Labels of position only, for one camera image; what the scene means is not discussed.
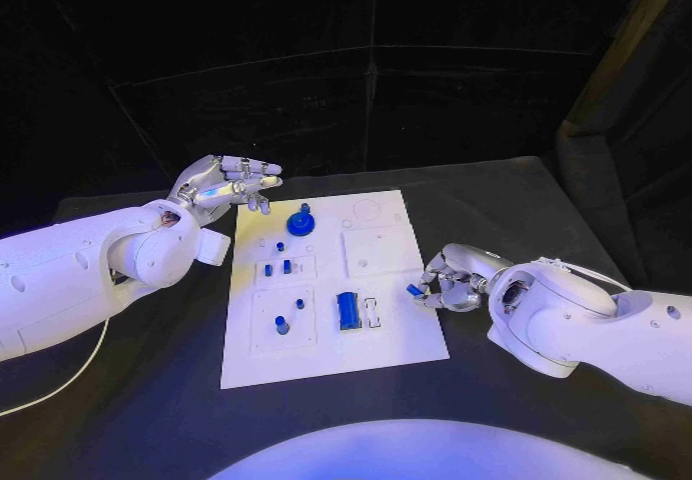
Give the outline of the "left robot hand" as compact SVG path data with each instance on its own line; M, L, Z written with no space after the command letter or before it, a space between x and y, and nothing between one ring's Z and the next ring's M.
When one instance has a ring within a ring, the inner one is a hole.
M194 215L200 226L212 224L233 205L272 212L263 191L283 184L283 168L247 157L207 155L181 173L168 200Z

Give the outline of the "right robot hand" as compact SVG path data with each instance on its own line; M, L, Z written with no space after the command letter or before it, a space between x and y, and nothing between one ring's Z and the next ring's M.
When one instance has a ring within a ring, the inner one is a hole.
M514 263L495 253L450 243L429 262L419 283L410 284L407 291L427 308L473 311L512 266Z

